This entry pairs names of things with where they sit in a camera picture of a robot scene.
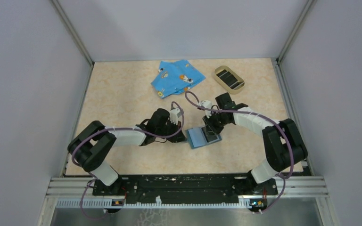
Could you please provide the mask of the blue card holder wallet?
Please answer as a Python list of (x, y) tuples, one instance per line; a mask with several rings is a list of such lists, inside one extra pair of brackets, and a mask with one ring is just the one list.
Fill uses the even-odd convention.
[(191, 149), (196, 149), (196, 148), (200, 148), (200, 147), (204, 147), (204, 146), (208, 146), (211, 144), (208, 144), (206, 142), (206, 139), (204, 138), (204, 134), (202, 131), (202, 127), (195, 127), (195, 128), (190, 128), (186, 130), (186, 137), (187, 137), (187, 141), (191, 147)]

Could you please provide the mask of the grey credit card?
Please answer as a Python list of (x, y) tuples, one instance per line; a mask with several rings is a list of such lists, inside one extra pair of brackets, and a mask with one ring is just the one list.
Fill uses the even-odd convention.
[(208, 144), (221, 141), (221, 136), (220, 136), (220, 135), (216, 135), (210, 128), (208, 128), (208, 127), (203, 127), (203, 128), (202, 128), (202, 131), (203, 131), (203, 134), (204, 134), (204, 138), (206, 139), (206, 142), (207, 142)]

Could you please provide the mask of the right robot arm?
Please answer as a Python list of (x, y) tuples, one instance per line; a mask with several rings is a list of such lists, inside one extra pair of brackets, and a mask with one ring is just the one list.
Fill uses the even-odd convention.
[(205, 116), (205, 134), (219, 135), (228, 124), (244, 127), (263, 139), (265, 159), (247, 173), (247, 189), (259, 194), (265, 182), (307, 158), (308, 152), (296, 123), (287, 118), (274, 120), (254, 112), (247, 104), (236, 104), (228, 93), (216, 97), (217, 110), (210, 101), (200, 101)]

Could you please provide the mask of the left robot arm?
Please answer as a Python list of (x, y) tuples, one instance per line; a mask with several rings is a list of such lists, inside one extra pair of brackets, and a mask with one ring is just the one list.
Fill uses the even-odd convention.
[(104, 184), (111, 195), (121, 192), (123, 183), (120, 175), (105, 161), (112, 147), (146, 146), (157, 138), (179, 143), (186, 141), (182, 132), (183, 110), (158, 108), (149, 119), (132, 128), (110, 128), (100, 121), (91, 122), (68, 145), (72, 162)]

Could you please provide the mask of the beige oval card tray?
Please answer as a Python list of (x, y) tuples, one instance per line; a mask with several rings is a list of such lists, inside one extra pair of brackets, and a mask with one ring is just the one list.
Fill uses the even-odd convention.
[(233, 95), (240, 93), (246, 86), (245, 81), (225, 65), (221, 65), (214, 70), (214, 80)]

